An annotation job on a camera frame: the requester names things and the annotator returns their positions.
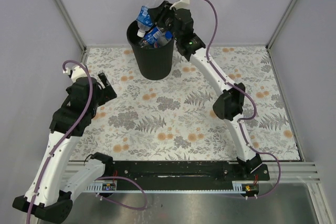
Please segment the Pepsi bottle blue cap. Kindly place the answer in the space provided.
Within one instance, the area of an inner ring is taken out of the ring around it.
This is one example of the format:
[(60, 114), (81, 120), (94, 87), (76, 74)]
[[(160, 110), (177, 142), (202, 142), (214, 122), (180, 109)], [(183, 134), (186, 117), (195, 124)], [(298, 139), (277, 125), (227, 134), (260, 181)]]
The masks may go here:
[(173, 35), (170, 31), (165, 32), (156, 40), (156, 42), (153, 44), (153, 48), (160, 48), (167, 45), (172, 38)]

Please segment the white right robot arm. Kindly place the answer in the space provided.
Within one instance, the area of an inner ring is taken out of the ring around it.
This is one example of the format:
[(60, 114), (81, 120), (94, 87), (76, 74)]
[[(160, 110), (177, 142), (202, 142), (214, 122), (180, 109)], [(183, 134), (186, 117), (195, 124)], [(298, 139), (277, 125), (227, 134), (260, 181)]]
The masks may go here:
[(152, 21), (160, 28), (172, 32), (180, 55), (191, 62), (206, 78), (215, 90), (218, 98), (213, 104), (215, 115), (223, 120), (236, 147), (239, 173), (243, 179), (250, 180), (258, 173), (262, 165), (260, 155), (250, 148), (245, 133), (243, 119), (244, 99), (247, 96), (245, 86), (236, 84), (220, 69), (208, 54), (205, 43), (194, 33), (194, 21), (188, 9), (176, 9), (167, 1), (148, 11)]

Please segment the clear bottle red cap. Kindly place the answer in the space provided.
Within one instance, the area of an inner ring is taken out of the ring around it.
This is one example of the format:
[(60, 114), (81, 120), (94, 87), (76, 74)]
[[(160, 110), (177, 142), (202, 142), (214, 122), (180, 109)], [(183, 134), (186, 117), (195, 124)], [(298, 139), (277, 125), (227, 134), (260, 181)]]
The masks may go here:
[(148, 43), (148, 41), (145, 40), (145, 39), (140, 40), (139, 43), (138, 43), (138, 46), (139, 46), (140, 48), (147, 48), (147, 47), (149, 47), (150, 45), (151, 45), (151, 44)]

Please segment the blue label bottle white cap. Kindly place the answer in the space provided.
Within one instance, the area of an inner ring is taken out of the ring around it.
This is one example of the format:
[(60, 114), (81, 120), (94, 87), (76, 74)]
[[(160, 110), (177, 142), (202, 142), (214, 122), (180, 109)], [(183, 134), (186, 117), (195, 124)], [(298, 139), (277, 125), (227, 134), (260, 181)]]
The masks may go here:
[(162, 0), (145, 0), (141, 6), (136, 22), (138, 25), (137, 36), (143, 38), (145, 33), (149, 31), (153, 23), (149, 15), (149, 9), (156, 8), (162, 3)]

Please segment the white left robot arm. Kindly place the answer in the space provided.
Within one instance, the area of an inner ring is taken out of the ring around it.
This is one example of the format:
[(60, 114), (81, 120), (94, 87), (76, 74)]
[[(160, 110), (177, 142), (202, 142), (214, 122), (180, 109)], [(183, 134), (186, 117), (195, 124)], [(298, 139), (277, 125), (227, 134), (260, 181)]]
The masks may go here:
[(83, 76), (66, 91), (61, 107), (53, 114), (47, 148), (29, 190), (13, 201), (13, 208), (51, 223), (63, 223), (77, 197), (97, 178), (109, 179), (114, 173), (113, 158), (96, 152), (87, 164), (65, 184), (62, 178), (72, 151), (97, 108), (117, 97), (106, 75), (98, 79)]

